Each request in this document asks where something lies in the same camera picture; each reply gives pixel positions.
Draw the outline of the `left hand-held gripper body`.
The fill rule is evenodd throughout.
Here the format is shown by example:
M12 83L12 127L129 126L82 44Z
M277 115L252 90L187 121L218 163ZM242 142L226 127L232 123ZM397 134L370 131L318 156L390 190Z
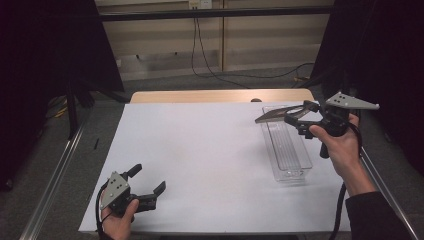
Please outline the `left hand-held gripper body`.
M108 209L109 213L118 217L122 217L129 204L136 199L131 193L131 187L128 179L133 174L124 172L122 174L114 171L107 181L106 188L103 191L103 198L100 203L100 209Z

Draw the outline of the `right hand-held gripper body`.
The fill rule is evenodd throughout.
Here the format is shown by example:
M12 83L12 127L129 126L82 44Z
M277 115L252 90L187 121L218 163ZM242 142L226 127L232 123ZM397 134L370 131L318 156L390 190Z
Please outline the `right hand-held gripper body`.
M349 120L349 114L352 110L378 110L379 104L370 103L342 92L338 92L325 101L321 113L323 119L320 126L333 136L343 136L348 130L352 130L359 141L358 151L361 151L362 137L359 129Z

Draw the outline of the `clear plastic container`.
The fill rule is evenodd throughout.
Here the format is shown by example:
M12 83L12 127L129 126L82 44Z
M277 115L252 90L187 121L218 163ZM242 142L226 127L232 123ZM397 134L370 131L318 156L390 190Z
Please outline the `clear plastic container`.
M313 164L297 130L284 121L260 124L274 179L277 182L304 181Z

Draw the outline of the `person's right hand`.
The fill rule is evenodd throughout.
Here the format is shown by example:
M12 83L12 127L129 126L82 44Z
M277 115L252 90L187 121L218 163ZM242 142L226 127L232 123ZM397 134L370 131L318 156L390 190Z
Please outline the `person's right hand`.
M340 137L329 135L318 125L312 125L309 130L326 145L336 173L346 184L359 184L367 178L360 163L358 137L351 128Z

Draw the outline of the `person's left hand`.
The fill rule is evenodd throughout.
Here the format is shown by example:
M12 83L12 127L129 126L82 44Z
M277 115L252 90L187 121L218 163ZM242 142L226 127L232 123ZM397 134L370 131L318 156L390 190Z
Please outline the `person's left hand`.
M138 208L139 201L134 199L126 208L122 217L112 215L109 208L101 211L103 234L101 240L129 240L131 235L131 222Z

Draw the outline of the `white board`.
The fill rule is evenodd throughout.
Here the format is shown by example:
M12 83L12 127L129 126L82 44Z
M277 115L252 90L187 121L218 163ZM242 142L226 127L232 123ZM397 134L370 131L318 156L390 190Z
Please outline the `white board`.
M135 194L166 185L153 211L139 213L140 234L273 234L332 230L342 184L320 142L289 130L312 162L305 180L278 182L256 118L260 103L128 104L99 176L143 169Z

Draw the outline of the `black metal stand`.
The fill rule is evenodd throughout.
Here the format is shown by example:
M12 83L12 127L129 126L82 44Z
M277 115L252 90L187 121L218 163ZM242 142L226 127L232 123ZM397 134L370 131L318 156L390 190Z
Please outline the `black metal stand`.
M71 140L79 128L76 100L83 108L94 106L95 100L90 94L90 83L85 80L69 80L66 85L66 100L69 118L69 136Z

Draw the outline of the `black curtain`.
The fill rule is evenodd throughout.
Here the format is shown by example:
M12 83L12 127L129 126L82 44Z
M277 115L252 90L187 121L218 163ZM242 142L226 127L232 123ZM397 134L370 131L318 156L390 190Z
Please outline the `black curtain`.
M41 131L49 102L124 90L95 0L0 0L0 191Z
M424 0L334 0L312 79L347 81L424 176Z

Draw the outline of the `wooden table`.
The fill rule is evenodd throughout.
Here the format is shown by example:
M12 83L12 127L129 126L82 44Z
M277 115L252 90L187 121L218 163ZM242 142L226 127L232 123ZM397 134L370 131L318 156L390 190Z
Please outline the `wooden table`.
M313 101L308 89L230 89L230 90L184 90L139 91L132 95L134 103L205 103L205 102L262 102Z

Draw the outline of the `black horizontal bar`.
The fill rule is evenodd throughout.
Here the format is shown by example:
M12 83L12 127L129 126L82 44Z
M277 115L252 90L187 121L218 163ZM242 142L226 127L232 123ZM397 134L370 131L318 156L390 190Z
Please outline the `black horizontal bar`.
M243 8L243 9L203 9L175 10L155 12L117 12L100 14L101 21L138 21L138 20L170 20L190 18L251 17L279 15L315 15L330 14L333 6L305 6L281 8Z

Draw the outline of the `metal floor rail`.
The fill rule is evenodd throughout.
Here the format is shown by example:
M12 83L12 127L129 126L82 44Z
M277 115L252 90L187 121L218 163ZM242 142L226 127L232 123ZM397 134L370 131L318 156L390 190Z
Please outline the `metal floor rail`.
M359 127L359 118L354 115L354 114L349 114L349 120L350 122L355 126L355 127ZM383 184L379 183L379 180L381 179L381 174L378 173L376 170L371 170L370 169L370 165L366 163L365 159L363 157L360 156L360 151L359 151L359 158L360 158L360 163L362 164L362 167L365 171L365 173L368 175L368 177L370 178L372 184L374 185L374 187L376 188L377 191L381 192L383 194L383 196L385 197L385 199L387 200L387 202L390 204L390 206L393 208L393 210L395 211L395 213L397 214L397 216L400 218L400 220L406 225L410 236L412 237L412 240L418 240L412 233L412 230L410 228L410 226L406 223L406 221L401 217L401 214L399 211L396 211L395 206L393 204L390 203L390 200L388 199L388 193L385 192L385 190L387 189L383 189Z
M79 123L73 136L67 140L66 146L58 161L57 166L52 173L50 180L35 207L29 221L27 222L19 240L37 240L45 219L50 211L50 208L55 200L62 179L67 171L67 168L73 158L73 155L78 147L82 137L86 122L91 114L90 110L82 110L81 116L78 117Z

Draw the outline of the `white wall outlet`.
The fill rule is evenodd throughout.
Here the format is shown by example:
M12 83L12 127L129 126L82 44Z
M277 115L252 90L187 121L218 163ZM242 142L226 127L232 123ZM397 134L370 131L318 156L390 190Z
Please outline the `white wall outlet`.
M212 0L188 0L188 4L191 10L212 8Z

